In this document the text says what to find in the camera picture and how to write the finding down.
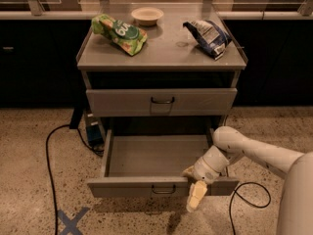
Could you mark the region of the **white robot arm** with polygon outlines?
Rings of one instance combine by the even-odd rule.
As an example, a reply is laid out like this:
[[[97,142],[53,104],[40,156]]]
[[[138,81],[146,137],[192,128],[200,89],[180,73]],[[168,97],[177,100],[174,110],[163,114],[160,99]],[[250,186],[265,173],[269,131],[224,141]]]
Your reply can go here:
[[[212,134],[213,145],[184,170],[194,179],[186,209],[193,212],[220,173],[248,157],[284,179],[277,235],[313,235],[313,153],[301,153],[250,139],[238,130],[221,126]]]

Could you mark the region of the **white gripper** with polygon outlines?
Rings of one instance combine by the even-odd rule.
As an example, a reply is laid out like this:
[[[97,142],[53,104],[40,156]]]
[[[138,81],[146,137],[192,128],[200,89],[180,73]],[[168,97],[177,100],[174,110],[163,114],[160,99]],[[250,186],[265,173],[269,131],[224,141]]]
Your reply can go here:
[[[188,212],[194,212],[197,209],[206,194],[206,184],[212,184],[228,165],[229,161],[223,153],[216,146],[211,146],[206,153],[195,162],[194,166],[189,166],[183,170],[182,175],[184,177],[198,180],[190,187],[186,205]]]

